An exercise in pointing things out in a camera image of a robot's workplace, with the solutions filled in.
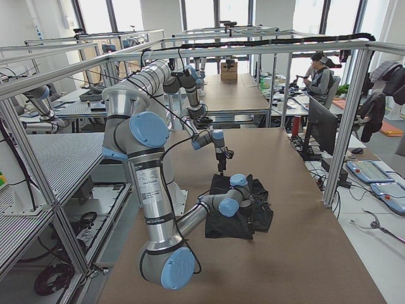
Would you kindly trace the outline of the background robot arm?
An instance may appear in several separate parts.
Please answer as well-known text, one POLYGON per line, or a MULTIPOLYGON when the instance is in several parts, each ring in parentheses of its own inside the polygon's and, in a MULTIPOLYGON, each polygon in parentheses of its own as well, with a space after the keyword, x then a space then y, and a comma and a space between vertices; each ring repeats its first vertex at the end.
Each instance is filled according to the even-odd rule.
POLYGON ((47 100, 50 89, 47 85, 39 86, 23 93, 34 105, 39 114, 39 122, 23 122, 29 132, 58 133, 69 126, 69 121, 58 118, 52 104, 47 100))

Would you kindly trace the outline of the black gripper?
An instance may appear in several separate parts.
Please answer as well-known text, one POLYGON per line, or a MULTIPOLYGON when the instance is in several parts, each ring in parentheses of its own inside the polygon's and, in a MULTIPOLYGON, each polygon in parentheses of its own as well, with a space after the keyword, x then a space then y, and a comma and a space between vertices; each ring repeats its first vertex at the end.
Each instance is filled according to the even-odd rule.
POLYGON ((270 208, 267 195, 251 195, 251 212, 249 217, 252 219, 272 218, 272 209, 270 208))
POLYGON ((234 157, 234 151, 228 149, 226 146, 215 148, 216 159, 218 160, 218 172, 221 176, 224 175, 227 159, 232 159, 234 157))

